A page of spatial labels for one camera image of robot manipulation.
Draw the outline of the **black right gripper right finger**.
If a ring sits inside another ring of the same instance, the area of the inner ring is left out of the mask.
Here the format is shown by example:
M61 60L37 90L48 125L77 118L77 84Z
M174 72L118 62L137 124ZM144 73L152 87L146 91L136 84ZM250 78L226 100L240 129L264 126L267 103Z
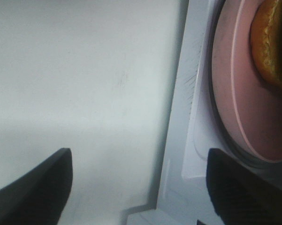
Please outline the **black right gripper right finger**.
M215 213L226 225L282 225L282 190L220 149L208 152L206 186Z

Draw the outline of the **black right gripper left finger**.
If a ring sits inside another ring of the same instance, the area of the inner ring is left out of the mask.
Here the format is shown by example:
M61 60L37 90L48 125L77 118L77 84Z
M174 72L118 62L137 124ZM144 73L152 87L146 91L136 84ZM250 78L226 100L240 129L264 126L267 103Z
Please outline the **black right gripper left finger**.
M0 189L0 225L56 225L73 182L72 154L59 149Z

